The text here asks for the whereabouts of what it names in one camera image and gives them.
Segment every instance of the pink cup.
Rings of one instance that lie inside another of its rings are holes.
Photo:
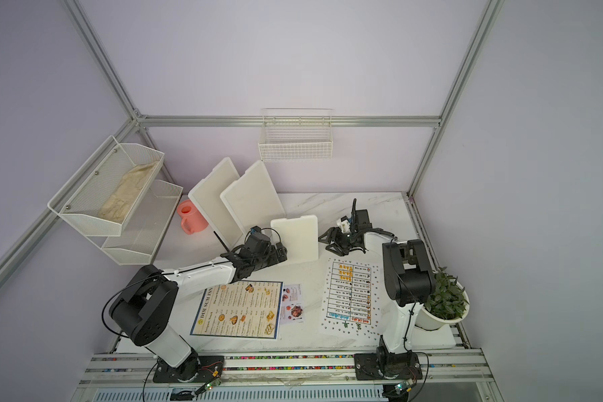
[[[191,235],[208,227],[208,221],[201,215],[191,200],[186,199],[177,206],[177,213],[181,216],[181,229]]]

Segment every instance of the white cutting board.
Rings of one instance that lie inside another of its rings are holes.
[[[188,193],[190,200],[228,248],[233,248],[243,234],[219,196],[237,179],[239,173],[232,160],[225,157]]]
[[[299,264],[300,262],[315,261],[320,258],[320,245],[317,217],[305,215],[293,219],[274,219],[270,227],[281,235],[281,244],[286,247],[287,260],[279,265]],[[277,233],[273,233],[276,242]]]
[[[253,226],[267,228],[270,221],[286,217],[264,162],[257,161],[221,193],[221,201],[244,236]]]

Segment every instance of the dim sum menu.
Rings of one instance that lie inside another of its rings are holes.
[[[240,280],[206,289],[190,334],[277,339],[282,284]]]

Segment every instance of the white marble table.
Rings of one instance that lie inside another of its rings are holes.
[[[357,209],[367,209],[373,226],[393,232],[399,239],[417,239],[402,193],[315,193],[280,194],[288,218],[316,215],[319,233],[335,226],[336,220],[350,216],[353,198]],[[208,227],[187,236],[181,230],[180,217],[175,214],[154,265],[159,269],[174,269],[209,261],[225,250]],[[170,316],[170,325],[186,342],[199,352],[288,351],[288,350],[372,350],[379,339],[351,340],[318,333],[323,299],[323,276],[328,259],[335,254],[324,250],[319,243],[320,258],[315,262],[289,266],[272,266],[254,272],[252,280],[282,281],[284,284],[301,284],[306,303],[306,320],[280,327],[278,340],[246,340],[239,338],[214,338],[192,336],[190,329],[199,309],[201,294],[179,294]],[[375,253],[353,252],[354,262],[372,262],[382,265]]]

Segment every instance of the beige cloth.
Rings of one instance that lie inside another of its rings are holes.
[[[105,201],[103,208],[98,212],[98,217],[122,223],[157,164],[158,162],[136,165],[131,171],[123,174],[116,191]]]

